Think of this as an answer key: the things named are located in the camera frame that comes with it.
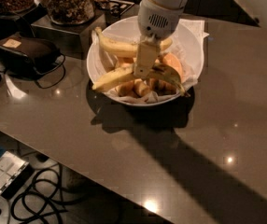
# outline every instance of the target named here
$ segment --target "wire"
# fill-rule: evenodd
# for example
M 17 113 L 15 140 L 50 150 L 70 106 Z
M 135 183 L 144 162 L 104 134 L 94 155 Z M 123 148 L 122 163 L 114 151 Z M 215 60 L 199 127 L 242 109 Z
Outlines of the wire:
M 65 62 L 65 55 L 63 55 L 63 60 L 61 61 L 61 63 L 57 64 L 57 68 L 62 66 L 63 67 L 63 74 L 62 74 L 62 77 L 57 81 L 55 82 L 54 84 L 50 85 L 50 86 L 47 86 L 47 87 L 43 87 L 40 85 L 40 83 L 38 82 L 38 80 L 34 80 L 35 84 L 37 87 L 39 87 L 40 89 L 48 89 L 48 88 L 51 88 L 51 87 L 54 87 L 55 85 L 59 84 L 65 77 L 65 74 L 66 74 L 66 69 L 65 69 L 65 66 L 64 66 L 64 62 Z
M 87 200 L 92 194 L 88 193 L 80 198 L 77 198 L 75 200 L 72 201 L 65 201 L 63 199 L 63 192 L 68 192 L 68 189 L 65 189 L 62 187 L 62 166 L 59 165 L 60 170 L 59 173 L 51 168 L 46 168 L 43 170 L 38 171 L 35 176 L 32 179 L 32 183 L 31 185 L 29 185 L 29 187 L 20 195 L 18 195 L 14 200 L 13 203 L 11 205 L 11 215 L 17 219 L 18 221 L 22 221 L 22 223 L 30 223 L 33 222 L 35 220 L 40 220 L 42 221 L 42 223 L 48 223 L 46 220 L 46 217 L 48 216 L 56 216 L 57 221 L 59 224 L 63 224 L 62 221 L 62 217 L 61 217 L 61 213 L 67 212 L 67 210 L 65 209 L 66 205 L 72 205 L 72 204 L 76 204 L 76 203 L 81 203 L 84 200 Z M 43 173 L 45 172 L 52 172 L 55 174 L 56 178 L 57 178 L 57 182 L 53 182 L 51 180 L 45 179 L 45 178 L 39 178 Z M 37 188 L 37 184 L 38 183 L 48 183 L 51 184 L 54 187 L 54 191 L 50 194 L 50 195 L 45 195 L 43 193 L 41 193 L 38 188 Z M 54 196 L 57 194 L 57 192 L 60 192 L 60 200 L 55 200 Z M 39 208 L 38 211 L 34 211 L 26 202 L 26 197 L 28 196 L 35 196 L 36 198 L 42 200 L 44 203 L 42 204 L 42 206 Z M 21 202 L 22 206 L 31 214 L 31 216 L 29 217 L 17 217 L 15 210 L 16 210 L 16 206 L 17 203 Z M 50 207 L 51 211 L 45 213 L 46 208 Z

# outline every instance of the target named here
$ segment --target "black cable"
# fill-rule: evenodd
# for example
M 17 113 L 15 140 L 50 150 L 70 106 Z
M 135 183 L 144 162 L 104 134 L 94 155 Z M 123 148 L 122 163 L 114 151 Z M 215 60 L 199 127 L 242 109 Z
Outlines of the black cable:
M 41 86 L 41 85 L 39 84 L 38 80 L 35 80 L 35 84 L 36 84 L 36 86 L 39 87 L 40 89 L 48 89 L 48 88 L 54 87 L 55 85 L 59 84 L 59 83 L 64 79 L 65 74 L 66 74 L 66 69 L 65 69 L 65 66 L 64 66 L 65 59 L 66 59 L 66 58 L 65 58 L 65 55 L 63 55 L 63 60 L 61 61 L 61 63 L 57 64 L 57 67 L 60 67 L 60 66 L 61 66 L 61 67 L 63 68 L 63 74 L 62 74 L 62 77 L 61 77 L 57 82 L 55 82 L 54 84 L 51 84 L 50 86 L 43 87 L 43 86 Z
M 57 182 L 53 182 L 53 181 L 45 179 L 45 178 L 39 178 L 45 172 L 54 173 L 55 176 L 57 177 Z M 41 193 L 37 189 L 37 186 L 36 186 L 36 184 L 41 183 L 41 182 L 51 184 L 55 188 L 54 191 L 48 196 Z M 61 192 L 60 193 L 60 200 L 54 200 L 53 197 L 56 195 L 56 193 L 58 191 Z M 81 203 L 84 200 L 87 200 L 87 198 L 92 195 L 92 192 L 91 192 L 91 193 L 86 194 L 86 195 L 84 195 L 80 198 L 77 198 L 75 200 L 65 201 L 63 199 L 63 191 L 68 192 L 68 189 L 65 189 L 62 187 L 62 166 L 60 167 L 59 173 L 57 171 L 51 169 L 51 168 L 46 168 L 46 169 L 40 170 L 34 175 L 29 187 L 23 193 L 21 193 L 20 195 L 18 195 L 14 199 L 14 201 L 11 205 L 11 215 L 15 219 L 17 219 L 18 221 L 22 221 L 22 223 L 30 223 L 30 222 L 33 222 L 33 221 L 38 220 L 38 219 L 40 221 L 42 221 L 42 223 L 48 223 L 46 221 L 45 217 L 54 215 L 54 216 L 56 216 L 58 223 L 61 224 L 61 223 L 63 223 L 63 221 L 62 221 L 60 214 L 63 212 L 67 212 L 67 210 L 65 209 L 66 205 Z M 26 202 L 27 196 L 35 196 L 36 198 L 38 198 L 44 202 L 38 211 L 34 211 L 31 209 L 30 206 L 28 206 L 28 204 Z M 16 205 L 19 201 L 21 201 L 22 206 L 31 214 L 30 217 L 17 217 L 17 215 L 15 214 L 15 209 L 16 209 Z M 60 205 L 63 209 L 59 209 L 56 206 L 56 204 Z M 47 206 L 50 207 L 51 212 L 44 213 Z

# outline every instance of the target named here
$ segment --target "white bowl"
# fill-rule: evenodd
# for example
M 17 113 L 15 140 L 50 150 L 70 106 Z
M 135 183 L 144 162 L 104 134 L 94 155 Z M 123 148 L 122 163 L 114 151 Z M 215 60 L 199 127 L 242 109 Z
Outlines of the white bowl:
M 110 25 L 103 31 L 104 35 L 114 37 L 123 41 L 139 41 L 140 31 L 138 28 L 137 17 L 133 16 Z M 176 31 L 171 35 L 173 39 L 172 46 L 167 50 L 174 53 L 179 58 L 184 70 L 188 70 L 189 77 L 183 83 L 186 90 L 197 83 L 197 79 L 202 72 L 204 65 L 204 52 L 201 42 L 196 35 L 192 33 L 183 23 L 179 23 Z M 94 83 L 100 76 L 114 67 L 116 57 L 107 54 L 99 49 L 97 39 L 93 40 L 87 56 L 87 69 L 91 81 Z M 175 95 L 169 95 L 157 103 L 151 104 L 132 104 L 123 101 L 117 95 L 111 92 L 105 92 L 110 99 L 130 106 L 149 107 L 161 105 L 174 100 L 180 96 L 178 92 Z

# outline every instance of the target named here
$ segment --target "bowl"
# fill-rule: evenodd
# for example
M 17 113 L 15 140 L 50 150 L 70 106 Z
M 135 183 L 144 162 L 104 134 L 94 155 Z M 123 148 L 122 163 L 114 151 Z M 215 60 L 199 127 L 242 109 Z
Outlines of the bowl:
M 138 42 L 140 30 L 138 28 L 137 16 L 123 19 L 106 27 L 103 34 L 120 41 Z M 199 38 L 188 29 L 183 22 L 176 27 L 171 35 L 173 44 L 165 52 L 172 52 L 179 59 L 185 71 L 183 86 L 186 91 L 197 83 L 198 77 L 204 66 L 203 45 Z M 96 34 L 92 33 L 92 44 L 87 55 L 87 69 L 91 81 L 94 83 L 100 76 L 114 68 L 117 57 L 103 51 L 98 44 Z M 118 97 L 113 91 L 104 92 L 110 99 L 129 106 L 150 107 L 162 105 L 180 96 L 179 91 L 174 95 L 160 96 L 155 102 L 145 102 L 143 99 L 127 99 Z

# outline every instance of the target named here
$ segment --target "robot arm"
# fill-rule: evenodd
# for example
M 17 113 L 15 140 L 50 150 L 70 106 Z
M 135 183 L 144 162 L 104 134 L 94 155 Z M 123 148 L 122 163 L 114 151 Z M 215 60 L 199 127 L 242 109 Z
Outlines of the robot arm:
M 141 34 L 156 39 L 170 36 L 188 0 L 142 0 L 138 14 Z
M 188 0 L 142 0 L 138 13 L 141 40 L 134 67 L 136 77 L 147 77 L 160 54 L 159 44 L 176 29 Z

